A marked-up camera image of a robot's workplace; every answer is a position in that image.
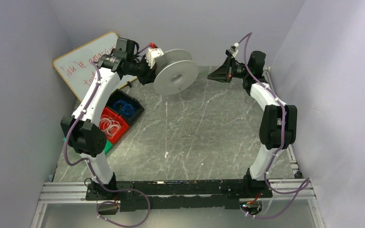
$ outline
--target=white cable bundle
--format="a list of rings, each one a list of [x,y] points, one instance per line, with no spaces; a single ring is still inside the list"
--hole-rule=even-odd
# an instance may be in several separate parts
[[[102,115],[98,127],[102,129],[101,131],[104,132],[108,137],[112,138],[121,128],[121,125],[118,121],[113,120],[110,116]]]

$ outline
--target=red storage box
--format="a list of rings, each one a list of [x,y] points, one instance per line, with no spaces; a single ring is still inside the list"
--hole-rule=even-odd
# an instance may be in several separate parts
[[[112,145],[114,145],[119,140],[119,138],[121,138],[121,136],[128,130],[129,125],[125,122],[125,120],[122,117],[120,117],[119,115],[117,115],[116,113],[114,113],[107,107],[105,107],[103,112],[101,113],[102,117],[103,117],[103,115],[107,115],[110,119],[118,121],[119,124],[121,125],[121,127],[119,128],[118,131],[117,131],[116,127],[113,127],[113,129],[111,129],[109,131],[110,133],[116,132],[113,137],[110,138],[110,136],[106,134],[107,139],[111,142]],[[104,129],[108,128],[108,123],[100,122],[98,128],[101,131],[103,131]]]

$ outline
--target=gray marble table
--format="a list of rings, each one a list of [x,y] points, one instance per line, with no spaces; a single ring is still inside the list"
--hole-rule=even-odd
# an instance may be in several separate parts
[[[138,82],[124,92],[145,108],[138,121],[106,155],[119,181],[209,180],[242,178],[254,162],[261,143],[258,132],[262,109],[242,89],[207,80],[213,70],[201,67],[187,89],[161,96],[153,84]],[[69,150],[71,161],[80,156]],[[293,178],[286,152],[271,169],[272,178]],[[54,181],[83,181],[90,177],[86,164],[58,161]]]

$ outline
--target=whiteboard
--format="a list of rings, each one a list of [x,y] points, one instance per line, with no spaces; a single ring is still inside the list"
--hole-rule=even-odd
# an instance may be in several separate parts
[[[91,62],[98,62],[103,54],[110,54],[111,49],[115,48],[117,39],[118,35],[115,32],[109,32],[54,60],[54,68],[79,101],[85,97],[96,73]],[[135,79],[135,76],[123,76],[114,91]]]

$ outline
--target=gray wall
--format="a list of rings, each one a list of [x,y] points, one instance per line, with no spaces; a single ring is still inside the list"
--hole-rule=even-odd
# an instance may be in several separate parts
[[[365,227],[365,1],[307,0],[272,64],[328,228]]]
[[[217,66],[225,50],[249,31],[250,50],[272,63],[304,0],[49,0],[73,47],[115,31],[141,46],[183,48],[203,66]]]
[[[52,67],[71,49],[45,0],[0,0],[0,228],[30,227],[75,97]]]

